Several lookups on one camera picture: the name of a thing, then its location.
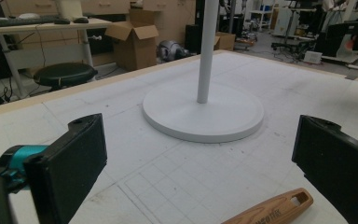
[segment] desk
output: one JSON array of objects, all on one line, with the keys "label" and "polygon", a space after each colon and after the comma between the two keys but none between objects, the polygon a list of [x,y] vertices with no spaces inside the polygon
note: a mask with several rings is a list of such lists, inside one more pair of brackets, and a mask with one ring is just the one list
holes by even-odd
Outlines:
[{"label": "desk", "polygon": [[[108,163],[72,223],[221,223],[299,187],[314,204],[293,223],[346,223],[291,157],[300,114],[334,121],[358,139],[358,81],[218,51],[211,81],[258,97],[262,127],[224,144],[153,129],[142,115],[145,95],[162,84],[197,83],[199,67],[194,56],[0,105],[0,155],[14,145],[50,144],[69,121],[103,113]],[[19,223],[36,223],[29,192],[11,199]]]},{"label": "desk", "polygon": [[[53,23],[39,25],[23,25],[0,27],[0,43],[5,53],[7,64],[19,89],[19,97],[25,98],[28,92],[24,89],[18,69],[35,67],[40,65],[63,63],[68,61],[86,60],[92,66],[90,45],[87,37],[87,29],[106,28],[111,22],[99,19],[89,19],[89,23],[72,23],[69,25],[55,25]],[[19,49],[10,50],[4,35],[15,35],[21,32],[59,32],[61,30],[79,30],[82,43],[78,45],[65,45],[54,48]]]}]

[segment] shelf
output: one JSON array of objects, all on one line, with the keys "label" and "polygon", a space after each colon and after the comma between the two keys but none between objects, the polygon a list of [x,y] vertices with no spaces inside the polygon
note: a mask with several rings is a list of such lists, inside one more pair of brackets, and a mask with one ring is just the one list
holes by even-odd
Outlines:
[{"label": "shelf", "polygon": [[262,10],[252,10],[251,13],[257,13],[257,14],[271,14],[272,11],[262,11]]}]

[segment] cable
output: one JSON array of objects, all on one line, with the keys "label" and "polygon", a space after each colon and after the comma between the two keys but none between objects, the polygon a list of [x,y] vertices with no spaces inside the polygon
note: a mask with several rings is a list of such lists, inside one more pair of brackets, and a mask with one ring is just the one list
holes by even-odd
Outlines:
[{"label": "cable", "polygon": [[281,55],[283,55],[286,59],[292,60],[291,62],[288,62],[288,63],[297,63],[295,53],[287,52],[287,53],[289,53],[289,56],[288,56],[286,53],[284,53],[284,52],[281,50],[281,48],[280,48],[280,53],[281,53]]},{"label": "cable", "polygon": [[39,35],[39,44],[40,44],[40,49],[42,50],[42,55],[43,55],[43,67],[46,66],[46,55],[45,55],[45,51],[43,49],[43,42],[42,42],[42,35],[40,34],[39,30],[37,29],[38,26],[43,25],[43,24],[37,24],[34,28],[37,31],[37,34]]},{"label": "cable", "polygon": [[274,53],[274,52],[269,52],[269,51],[254,51],[252,49],[249,49],[249,52],[252,52],[252,53],[269,53],[269,54],[272,54],[274,56],[274,58],[280,60],[281,62],[284,62],[284,59],[277,57],[277,55],[280,55],[281,53]]},{"label": "cable", "polygon": [[118,68],[119,68],[119,67],[116,67],[116,68],[113,69],[112,71],[110,71],[110,72],[108,72],[108,73],[106,73],[106,74],[104,74],[104,75],[102,75],[102,76],[98,76],[98,80],[101,79],[102,77],[106,77],[106,76],[108,76],[108,75],[110,75],[110,74],[116,72],[116,70],[118,70]]},{"label": "cable", "polygon": [[30,93],[28,93],[28,96],[31,97],[31,94],[36,91],[37,89],[39,89],[40,85],[37,85],[37,87],[35,89],[33,89],[32,91],[30,91]]},{"label": "cable", "polygon": [[8,85],[10,87],[9,96],[7,96],[7,87],[4,88],[4,99],[6,102],[10,102],[11,96],[13,95],[13,87],[11,86],[11,77],[8,79]]},{"label": "cable", "polygon": [[80,31],[77,31],[77,44],[80,44]]},{"label": "cable", "polygon": [[65,36],[63,35],[63,32],[62,32],[62,31],[60,31],[60,34],[61,34],[61,37],[62,37],[62,40],[63,40],[63,44],[64,44],[64,45],[68,45],[68,44],[66,43],[66,39],[65,39]]},{"label": "cable", "polygon": [[24,41],[25,39],[27,39],[27,38],[30,37],[31,35],[34,35],[34,33],[31,33],[30,35],[27,35],[27,36],[24,37],[21,41],[15,43],[14,45],[19,45],[20,43],[22,43],[22,41]]}]

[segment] office chair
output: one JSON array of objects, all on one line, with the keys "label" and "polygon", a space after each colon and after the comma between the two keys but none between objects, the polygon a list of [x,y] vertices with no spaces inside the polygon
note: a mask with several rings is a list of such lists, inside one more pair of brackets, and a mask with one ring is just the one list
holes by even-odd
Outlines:
[{"label": "office chair", "polygon": [[58,63],[44,67],[34,74],[34,82],[51,87],[50,91],[84,84],[98,71],[84,63]]}]

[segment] floor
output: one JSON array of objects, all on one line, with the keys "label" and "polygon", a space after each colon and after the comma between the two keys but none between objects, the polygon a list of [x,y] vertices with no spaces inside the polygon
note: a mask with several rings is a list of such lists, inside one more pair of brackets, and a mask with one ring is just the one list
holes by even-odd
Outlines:
[{"label": "floor", "polygon": [[[345,64],[342,63],[334,63],[331,61],[330,62],[322,61],[320,64],[303,63],[298,60],[295,60],[290,55],[290,53],[285,49],[273,50],[271,47],[271,43],[273,42],[282,43],[283,38],[278,36],[272,36],[268,31],[256,32],[256,35],[257,35],[257,42],[255,42],[253,46],[246,47],[243,44],[236,43],[235,51],[238,53],[253,55],[255,57],[266,58],[283,63],[294,63],[299,66],[336,73],[348,79],[358,78],[357,69],[350,69]],[[296,42],[298,41],[293,39],[288,40],[288,43],[296,43]],[[114,63],[97,66],[96,68],[98,70],[98,75],[96,76],[96,79],[103,79],[111,76],[117,76],[127,72],[126,70],[117,67]],[[31,97],[48,92],[48,88],[37,86],[31,77],[27,77],[26,75],[23,75],[22,80],[25,88],[30,93]],[[12,88],[9,81],[10,80],[8,78],[0,79],[0,96],[3,99],[5,99],[6,96],[7,98],[10,99],[10,101],[16,101],[18,100],[18,98],[16,97],[15,93],[11,93]]]}]

